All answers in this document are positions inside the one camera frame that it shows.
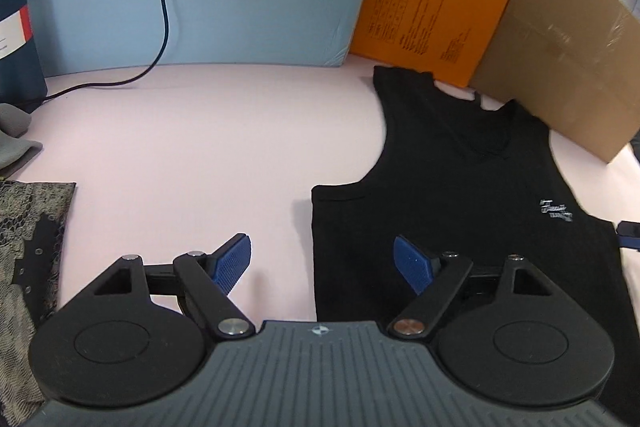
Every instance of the black cable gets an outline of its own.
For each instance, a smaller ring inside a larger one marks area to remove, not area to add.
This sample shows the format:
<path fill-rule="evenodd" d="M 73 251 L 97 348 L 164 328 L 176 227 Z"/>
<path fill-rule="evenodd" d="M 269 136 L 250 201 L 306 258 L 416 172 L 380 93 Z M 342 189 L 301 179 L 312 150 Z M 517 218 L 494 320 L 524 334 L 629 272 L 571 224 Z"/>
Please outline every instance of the black cable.
<path fill-rule="evenodd" d="M 85 87 L 125 86 L 126 84 L 131 84 L 132 82 L 135 82 L 136 80 L 139 80 L 140 78 L 145 76 L 149 71 L 155 68 L 156 64 L 162 57 L 162 54 L 164 54 L 164 49 L 166 48 L 166 44 L 169 40 L 169 15 L 167 14 L 167 10 L 166 10 L 166 0 L 160 0 L 160 4 L 162 5 L 162 19 L 164 21 L 164 38 L 162 39 L 162 46 L 160 46 L 160 51 L 158 51 L 158 55 L 156 55 L 156 58 L 154 59 L 154 61 L 142 73 L 137 74 L 132 78 L 128 78 L 127 80 L 120 80 L 118 82 L 88 82 L 85 84 L 78 84 L 77 86 L 67 87 L 62 91 L 55 92 L 54 94 L 50 94 L 49 96 L 45 96 L 44 98 L 35 98 L 33 100 L 27 100 L 26 102 L 20 102 L 15 105 L 25 106 L 34 102 L 40 102 L 40 103 L 49 102 L 49 100 L 53 100 L 59 96 L 62 96 L 63 94 L 67 94 L 68 92 L 72 92 L 78 89 L 84 89 Z"/>

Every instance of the black sleeveless shirt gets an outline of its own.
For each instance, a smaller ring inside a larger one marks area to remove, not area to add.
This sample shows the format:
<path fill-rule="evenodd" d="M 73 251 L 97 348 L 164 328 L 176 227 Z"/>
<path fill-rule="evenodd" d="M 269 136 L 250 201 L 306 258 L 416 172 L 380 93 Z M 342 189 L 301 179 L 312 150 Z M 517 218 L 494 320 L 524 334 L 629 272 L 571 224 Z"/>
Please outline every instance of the black sleeveless shirt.
<path fill-rule="evenodd" d="M 640 337 L 616 232 L 578 205 L 546 124 L 514 100 L 488 111 L 449 96 L 428 73 L 378 66 L 374 87 L 382 155 L 361 181 L 312 192 L 318 320 L 386 326 L 415 298 L 394 265 L 397 235 L 478 266 L 517 253 L 609 333 L 616 360 L 600 400 L 640 423 Z"/>

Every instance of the dark blue container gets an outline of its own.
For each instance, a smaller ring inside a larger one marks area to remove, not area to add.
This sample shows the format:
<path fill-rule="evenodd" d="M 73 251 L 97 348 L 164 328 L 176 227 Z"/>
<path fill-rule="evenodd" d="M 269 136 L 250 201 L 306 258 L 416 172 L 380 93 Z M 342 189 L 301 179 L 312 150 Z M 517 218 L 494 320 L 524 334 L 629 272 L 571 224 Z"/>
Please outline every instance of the dark blue container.
<path fill-rule="evenodd" d="M 47 84 L 31 34 L 27 0 L 0 0 L 0 103 L 31 112 L 40 102 L 28 101 L 45 96 Z"/>

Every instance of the pink tabletop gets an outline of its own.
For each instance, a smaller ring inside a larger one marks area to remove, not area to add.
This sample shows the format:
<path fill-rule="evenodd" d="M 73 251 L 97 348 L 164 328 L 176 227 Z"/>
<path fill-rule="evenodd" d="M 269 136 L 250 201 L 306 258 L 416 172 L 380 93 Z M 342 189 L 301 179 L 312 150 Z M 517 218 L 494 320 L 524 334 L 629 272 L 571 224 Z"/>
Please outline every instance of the pink tabletop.
<path fill-rule="evenodd" d="M 17 179 L 78 183 L 61 304 L 125 253 L 170 263 L 244 232 L 253 256 L 231 298 L 257 325 L 313 320 L 310 192 L 357 181 L 382 150 L 373 65 L 349 57 L 341 68 L 162 66 L 132 86 L 83 89 L 39 108 L 26 137 L 44 151 Z M 49 90 L 137 71 L 52 78 Z M 556 133 L 551 146 L 589 213 L 640 221 L 640 167 L 629 147 L 606 165 Z M 623 251 L 623 263 L 638 315 L 640 253 Z M 175 299 L 157 301 L 177 309 Z"/>

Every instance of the silver bolt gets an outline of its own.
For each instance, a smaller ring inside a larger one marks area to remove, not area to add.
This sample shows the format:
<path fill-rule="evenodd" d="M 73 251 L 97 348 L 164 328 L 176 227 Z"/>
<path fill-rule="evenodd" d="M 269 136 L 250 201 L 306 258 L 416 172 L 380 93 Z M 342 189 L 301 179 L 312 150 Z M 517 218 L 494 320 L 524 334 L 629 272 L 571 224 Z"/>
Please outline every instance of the silver bolt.
<path fill-rule="evenodd" d="M 225 335 L 242 335 L 249 331 L 249 323 L 244 319 L 225 319 L 220 321 L 218 329 Z"/>
<path fill-rule="evenodd" d="M 394 324 L 394 330 L 401 335 L 410 337 L 411 335 L 420 335 L 424 331 L 424 324 L 415 319 L 400 319 Z"/>

